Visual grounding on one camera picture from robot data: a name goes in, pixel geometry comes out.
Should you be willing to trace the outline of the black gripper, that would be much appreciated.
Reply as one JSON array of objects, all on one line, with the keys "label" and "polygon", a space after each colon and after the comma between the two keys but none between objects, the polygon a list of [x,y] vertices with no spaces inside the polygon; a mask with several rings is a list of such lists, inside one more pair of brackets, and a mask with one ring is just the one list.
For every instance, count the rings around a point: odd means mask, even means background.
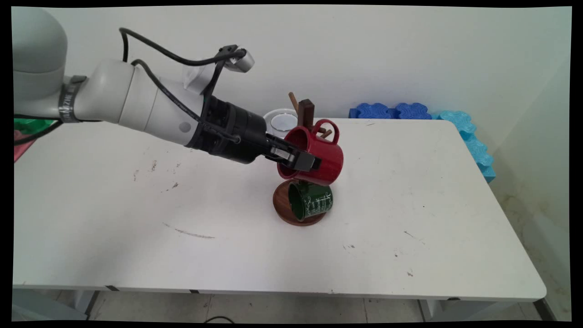
[{"label": "black gripper", "polygon": [[266,155],[292,170],[319,170],[321,158],[277,136],[269,136],[268,140],[265,120],[258,114],[209,96],[204,98],[201,117],[210,128],[196,128],[188,148],[242,164]]}]

